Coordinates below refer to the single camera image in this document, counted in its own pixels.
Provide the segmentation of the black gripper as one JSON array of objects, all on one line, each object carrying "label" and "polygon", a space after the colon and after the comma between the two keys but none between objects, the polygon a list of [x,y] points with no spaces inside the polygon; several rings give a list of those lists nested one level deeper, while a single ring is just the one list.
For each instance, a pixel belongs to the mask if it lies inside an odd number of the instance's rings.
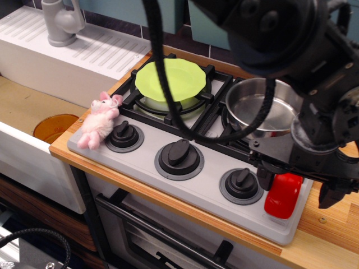
[{"label": "black gripper", "polygon": [[292,173],[322,182],[319,208],[330,208],[345,195],[358,192],[358,158],[336,149],[315,154],[299,147],[290,134],[249,142],[261,188],[269,191],[276,174]]}]

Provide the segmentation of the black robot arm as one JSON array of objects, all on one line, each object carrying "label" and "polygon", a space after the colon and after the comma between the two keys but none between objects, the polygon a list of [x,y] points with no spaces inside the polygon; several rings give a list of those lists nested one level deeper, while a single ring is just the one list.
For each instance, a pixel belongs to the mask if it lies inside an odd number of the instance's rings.
[{"label": "black robot arm", "polygon": [[265,190],[290,172],[322,183],[319,207],[358,191],[358,48],[347,38],[347,1],[196,1],[228,34],[236,64],[289,84],[303,102],[291,132],[249,147]]}]

